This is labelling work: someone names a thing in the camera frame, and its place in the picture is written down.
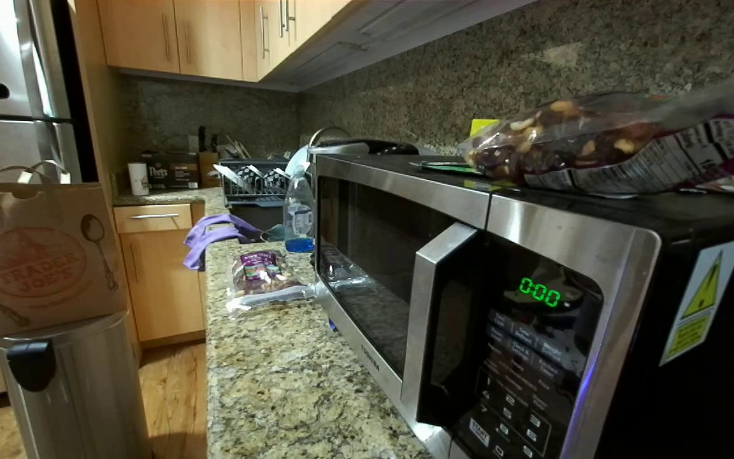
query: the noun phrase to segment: plastic bag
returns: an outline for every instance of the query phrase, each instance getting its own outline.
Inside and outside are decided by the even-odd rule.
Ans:
[[[467,164],[537,189],[637,197],[734,174],[734,79],[685,97],[592,94],[496,123]]]
[[[312,299],[312,287],[292,276],[286,252],[242,252],[231,268],[230,310],[247,310],[258,303]]]

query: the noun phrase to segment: stainless steel microwave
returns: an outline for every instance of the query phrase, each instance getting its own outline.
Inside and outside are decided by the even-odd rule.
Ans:
[[[434,456],[734,456],[734,199],[315,164],[323,306]]]

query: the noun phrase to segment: food bag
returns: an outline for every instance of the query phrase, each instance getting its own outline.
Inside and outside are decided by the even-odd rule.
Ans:
[[[734,174],[734,79],[685,97],[588,94],[496,123],[467,164],[534,189],[640,197]]]
[[[312,287],[292,272],[283,249],[253,249],[237,255],[227,310],[242,313],[272,300],[312,299]]]
[[[123,310],[119,280],[98,184],[0,184],[0,336]]]

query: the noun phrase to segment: granite countertop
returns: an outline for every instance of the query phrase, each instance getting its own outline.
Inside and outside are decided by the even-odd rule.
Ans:
[[[227,306],[231,266],[249,249],[279,244],[205,252],[208,456],[427,456],[312,299]],[[290,259],[290,272],[315,280],[307,262]]]

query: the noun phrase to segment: dish drying rack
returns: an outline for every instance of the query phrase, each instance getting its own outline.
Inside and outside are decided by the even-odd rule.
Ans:
[[[286,202],[287,174],[286,160],[222,160],[227,204],[279,207]]]

